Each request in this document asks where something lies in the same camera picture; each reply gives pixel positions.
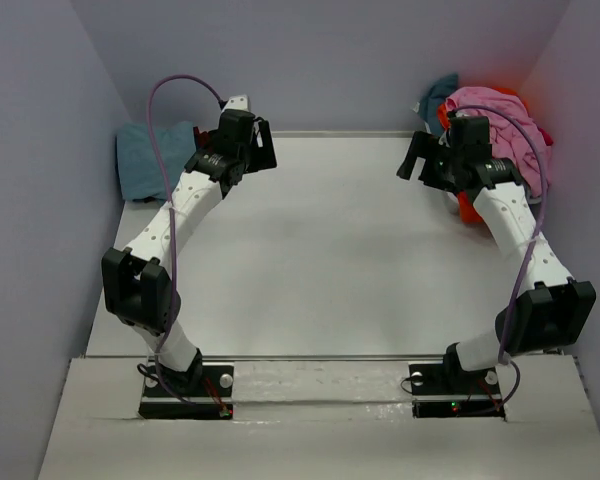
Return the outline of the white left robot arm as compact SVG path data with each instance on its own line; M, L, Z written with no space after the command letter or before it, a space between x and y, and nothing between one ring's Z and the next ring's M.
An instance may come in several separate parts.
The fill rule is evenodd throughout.
M217 129L184 167L171 197L123 249L101 261L108 312L134 329L154 357L149 375L176 398L201 383L202 353L177 317L177 258L204 217L246 174L277 165L269 124L231 100Z

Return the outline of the pink t shirt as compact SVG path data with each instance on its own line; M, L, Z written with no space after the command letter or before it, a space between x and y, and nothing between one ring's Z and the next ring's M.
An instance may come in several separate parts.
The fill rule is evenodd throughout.
M490 107L515 120L533 141L546 169L546 180L549 179L551 147L547 147L539 132L540 127L530 116L526 104L513 92L488 87L462 87L450 95L444 103L444 111L439 109L438 115L448 113L461 107L459 115L486 116L490 125L490 142L496 158L508 158L518 168L527 184L527 191L532 198L541 195L541 175L537 159L529 143L519 130L507 119L483 109L466 109L466 106L480 105Z

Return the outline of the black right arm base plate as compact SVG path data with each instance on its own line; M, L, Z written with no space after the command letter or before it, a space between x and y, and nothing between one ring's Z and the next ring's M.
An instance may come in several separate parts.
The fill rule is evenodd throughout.
M506 417L494 368L449 373L442 363L415 363L400 386L418 419Z

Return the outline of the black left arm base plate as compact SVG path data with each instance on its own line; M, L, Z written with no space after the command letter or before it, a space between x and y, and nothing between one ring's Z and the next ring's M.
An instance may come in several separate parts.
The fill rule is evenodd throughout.
M201 378L185 386L171 385L162 370L165 390L153 362L137 364L143 376L139 416L147 420L231 420L234 367L228 362L205 362Z

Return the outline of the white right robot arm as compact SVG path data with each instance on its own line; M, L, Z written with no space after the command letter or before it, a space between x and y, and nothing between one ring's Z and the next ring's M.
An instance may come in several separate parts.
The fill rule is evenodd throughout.
M555 255L518 168L494 155L489 134L487 117L452 114L444 135L413 135L397 172L408 180L423 159L419 179L425 186L466 194L516 274L509 303L492 327L449 345L441 362L411 368L414 395L470 395L497 365L575 344L596 300L593 285L577 280Z

